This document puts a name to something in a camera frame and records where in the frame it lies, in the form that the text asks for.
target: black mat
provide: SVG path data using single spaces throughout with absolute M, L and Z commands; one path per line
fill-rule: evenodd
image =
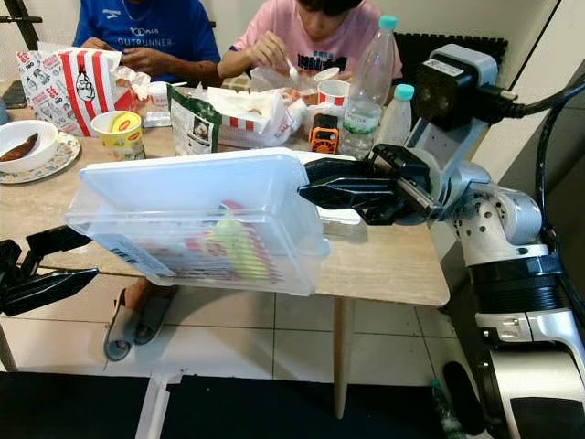
M 431 388 L 349 386 L 342 421 L 331 384 L 183 377 L 167 389 L 162 439 L 444 437 Z
M 0 373 L 0 438 L 134 438 L 146 378 Z

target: water bottle label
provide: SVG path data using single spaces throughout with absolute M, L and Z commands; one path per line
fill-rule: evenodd
M 366 117 L 346 112 L 344 128 L 351 134 L 372 134 L 378 128 L 379 117 Z

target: red stripe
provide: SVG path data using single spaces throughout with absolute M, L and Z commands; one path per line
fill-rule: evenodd
M 80 69 L 80 71 L 85 71 L 87 73 L 87 70 L 85 69 L 85 54 L 88 53 L 86 51 L 81 51 L 78 52 L 77 54 L 77 66 Z M 93 110 L 93 102 L 88 102 L 88 101 L 83 101 L 85 103 L 85 109 L 88 111 L 88 115 L 90 117 L 90 120 L 93 120 L 95 118 L 95 110 Z
M 71 109 L 75 114 L 75 118 L 77 119 L 77 123 L 80 125 L 81 132 L 84 135 L 90 136 L 90 130 L 86 126 L 85 122 L 83 121 L 83 117 L 81 116 L 80 107 L 77 104 L 77 99 L 75 98 L 75 87 L 73 85 L 73 78 L 71 77 L 71 65 L 69 64 L 69 55 L 71 52 L 66 53 L 59 53 L 61 58 L 61 62 L 63 63 L 63 73 L 65 73 L 65 83 L 67 85 L 67 94 L 69 95 L 69 102 L 71 104 Z
M 101 52 L 95 52 L 91 55 L 91 64 L 93 66 L 93 77 L 95 78 L 95 89 L 98 92 L 98 101 L 100 102 L 101 112 L 108 112 L 108 103 L 103 92 L 103 78 L 101 77 Z

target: cup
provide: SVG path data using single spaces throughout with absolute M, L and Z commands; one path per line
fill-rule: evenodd
M 148 86 L 148 94 L 157 107 L 168 107 L 168 98 L 166 96 L 166 82 L 151 82 Z
M 319 103 L 331 103 L 337 107 L 346 105 L 349 82 L 344 80 L 324 80 L 317 86 Z
M 105 112 L 91 121 L 91 128 L 115 160 L 145 158 L 142 119 L 135 112 Z

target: bottle cap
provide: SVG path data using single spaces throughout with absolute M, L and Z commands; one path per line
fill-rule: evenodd
M 381 29 L 395 29 L 399 20 L 395 16 L 381 16 L 378 26 Z
M 414 96 L 414 87 L 409 84 L 399 84 L 394 89 L 394 97 L 401 101 L 410 101 Z

